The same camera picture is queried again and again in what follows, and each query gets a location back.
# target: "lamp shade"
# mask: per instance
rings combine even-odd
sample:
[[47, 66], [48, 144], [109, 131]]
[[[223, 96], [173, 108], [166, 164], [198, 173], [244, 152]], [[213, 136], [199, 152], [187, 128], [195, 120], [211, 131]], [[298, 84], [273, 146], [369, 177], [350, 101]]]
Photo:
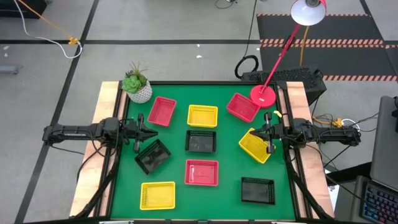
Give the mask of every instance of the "lamp shade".
[[320, 0], [317, 6], [309, 6], [306, 0], [297, 0], [293, 3], [291, 15], [293, 20], [303, 26], [312, 26], [326, 16], [326, 2]]

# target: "succulent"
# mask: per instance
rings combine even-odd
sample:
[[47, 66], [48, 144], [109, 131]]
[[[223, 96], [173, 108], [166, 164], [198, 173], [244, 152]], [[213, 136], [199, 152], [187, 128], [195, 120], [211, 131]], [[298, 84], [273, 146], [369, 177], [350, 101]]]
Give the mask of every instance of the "succulent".
[[126, 72], [122, 88], [129, 93], [137, 93], [147, 84], [147, 78], [142, 74], [146, 69], [139, 70], [139, 63], [136, 66], [134, 62], [132, 62], [131, 68], [132, 70]]

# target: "white cable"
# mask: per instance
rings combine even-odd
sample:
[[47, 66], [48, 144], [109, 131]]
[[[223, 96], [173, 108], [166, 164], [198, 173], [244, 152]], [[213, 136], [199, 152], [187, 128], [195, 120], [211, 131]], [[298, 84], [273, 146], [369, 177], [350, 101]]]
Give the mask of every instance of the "white cable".
[[360, 131], [361, 129], [359, 128], [359, 125], [355, 122], [355, 121], [353, 121], [352, 119], [342, 119], [341, 120], [341, 125], [344, 125], [344, 121], [351, 121], [353, 124], [355, 124], [356, 125], [356, 127], [358, 128], [358, 131]]
[[24, 25], [24, 31], [25, 31], [25, 34], [26, 34], [26, 35], [28, 35], [29, 37], [33, 37], [33, 38], [35, 38], [35, 39], [46, 40], [46, 41], [49, 41], [49, 42], [51, 42], [51, 43], [53, 43], [53, 44], [57, 44], [57, 45], [61, 48], [61, 50], [62, 50], [64, 56], [65, 56], [66, 58], [68, 58], [68, 59], [73, 59], [73, 58], [76, 58], [76, 57], [79, 57], [79, 56], [80, 56], [81, 51], [83, 50], [83, 47], [81, 46], [80, 41], [77, 42], [77, 44], [79, 45], [79, 48], [80, 48], [79, 53], [78, 53], [76, 56], [69, 57], [69, 56], [67, 56], [67, 53], [65, 53], [65, 50], [63, 49], [63, 47], [62, 47], [59, 43], [57, 43], [57, 42], [55, 42], [55, 41], [53, 41], [53, 40], [47, 39], [47, 38], [45, 38], [45, 37], [35, 37], [35, 36], [33, 36], [33, 35], [28, 34], [28, 32], [26, 31], [25, 18], [24, 18], [24, 15], [23, 15], [23, 13], [22, 13], [22, 10], [20, 9], [20, 7], [19, 7], [19, 5], [18, 5], [17, 0], [14, 0], [14, 2], [15, 2], [15, 5], [17, 6], [17, 8], [18, 8], [19, 13], [21, 14], [22, 24]]

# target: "potted plant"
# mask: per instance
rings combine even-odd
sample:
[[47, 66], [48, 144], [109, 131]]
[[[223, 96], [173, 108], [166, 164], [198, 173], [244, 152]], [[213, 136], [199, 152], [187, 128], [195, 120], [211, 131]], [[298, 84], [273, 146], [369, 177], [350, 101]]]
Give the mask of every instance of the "potted plant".
[[142, 74], [146, 69], [140, 70], [139, 63], [132, 62], [132, 70], [126, 72], [123, 80], [123, 90], [127, 92], [130, 99], [135, 103], [145, 103], [152, 96], [152, 88], [148, 79]]

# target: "red lamp base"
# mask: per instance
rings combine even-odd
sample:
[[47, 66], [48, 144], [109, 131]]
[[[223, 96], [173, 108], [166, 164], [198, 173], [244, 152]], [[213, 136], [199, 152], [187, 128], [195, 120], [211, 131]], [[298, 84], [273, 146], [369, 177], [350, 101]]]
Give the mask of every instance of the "red lamp base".
[[261, 88], [263, 85], [257, 85], [250, 91], [250, 99], [261, 109], [270, 108], [276, 101], [276, 95], [274, 90], [267, 86], [263, 93], [261, 93]]

